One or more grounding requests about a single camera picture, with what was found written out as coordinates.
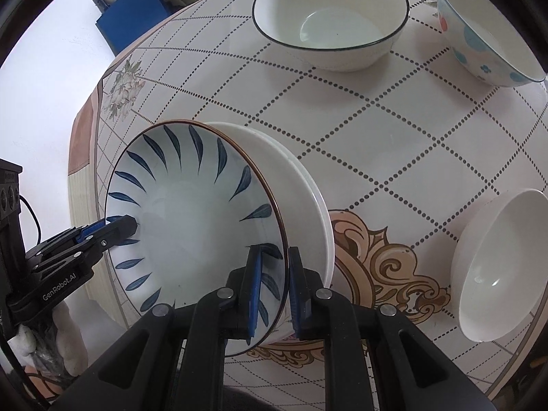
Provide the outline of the white gloved left hand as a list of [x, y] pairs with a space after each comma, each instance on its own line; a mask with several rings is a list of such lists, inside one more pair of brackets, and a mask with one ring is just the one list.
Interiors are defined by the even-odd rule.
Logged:
[[88, 367], [81, 330], [65, 301], [30, 327], [20, 325], [8, 344], [24, 365], [49, 377], [78, 377]]

